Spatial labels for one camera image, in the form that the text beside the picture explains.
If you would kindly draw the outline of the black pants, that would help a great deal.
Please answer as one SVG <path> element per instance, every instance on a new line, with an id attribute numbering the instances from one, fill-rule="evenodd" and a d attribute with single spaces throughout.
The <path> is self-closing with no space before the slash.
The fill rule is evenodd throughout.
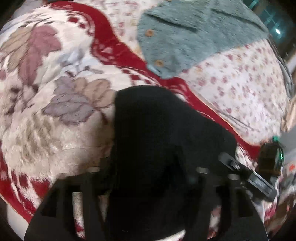
<path id="1" fill-rule="evenodd" d="M 114 104 L 106 239 L 185 230 L 187 240 L 206 240 L 217 204 L 210 178 L 228 174 L 218 157 L 235 155 L 234 135 L 161 87 L 120 90 Z"/>

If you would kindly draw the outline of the beige curtain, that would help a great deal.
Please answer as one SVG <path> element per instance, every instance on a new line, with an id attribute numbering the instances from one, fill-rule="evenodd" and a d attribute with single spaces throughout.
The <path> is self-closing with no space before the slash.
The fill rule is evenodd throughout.
<path id="1" fill-rule="evenodd" d="M 295 68 L 292 73 L 283 72 L 283 81 L 287 93 L 287 105 L 280 128 L 287 133 L 295 127 Z"/>

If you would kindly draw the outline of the white floral bed sheet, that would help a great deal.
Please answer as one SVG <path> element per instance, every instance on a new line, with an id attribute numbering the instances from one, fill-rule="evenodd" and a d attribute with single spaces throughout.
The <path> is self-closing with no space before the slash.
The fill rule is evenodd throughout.
<path id="1" fill-rule="evenodd" d="M 214 54 L 179 77 L 244 141 L 258 145 L 281 134 L 289 101 L 267 40 Z"/>

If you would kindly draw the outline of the green window grille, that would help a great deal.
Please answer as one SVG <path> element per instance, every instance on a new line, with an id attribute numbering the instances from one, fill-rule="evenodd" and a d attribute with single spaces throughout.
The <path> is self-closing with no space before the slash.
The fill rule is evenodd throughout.
<path id="1" fill-rule="evenodd" d="M 290 56 L 295 49 L 295 2 L 245 0 L 243 3 L 267 26 L 280 55 Z"/>

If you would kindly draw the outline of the red floral plush blanket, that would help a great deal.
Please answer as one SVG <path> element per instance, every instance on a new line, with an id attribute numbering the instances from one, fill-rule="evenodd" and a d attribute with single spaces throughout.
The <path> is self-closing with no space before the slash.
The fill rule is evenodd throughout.
<path id="1" fill-rule="evenodd" d="M 179 77 L 147 68 L 137 25 L 163 1 L 61 1 L 11 21 L 1 31 L 1 190 L 32 220 L 62 177 L 106 171 L 114 141 L 115 97 L 134 86 L 169 90 L 237 142 L 234 159 L 255 170 L 261 143 L 244 141 Z M 269 204 L 240 184 L 258 208 Z M 216 197 L 207 240 L 218 232 Z"/>

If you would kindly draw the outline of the teal fuzzy cardigan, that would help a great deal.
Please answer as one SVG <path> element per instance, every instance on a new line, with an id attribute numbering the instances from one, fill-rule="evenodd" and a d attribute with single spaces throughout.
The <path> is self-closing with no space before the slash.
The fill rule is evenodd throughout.
<path id="1" fill-rule="evenodd" d="M 242 1 L 163 1 L 144 11 L 137 25 L 147 68 L 163 79 L 268 36 L 267 27 Z"/>

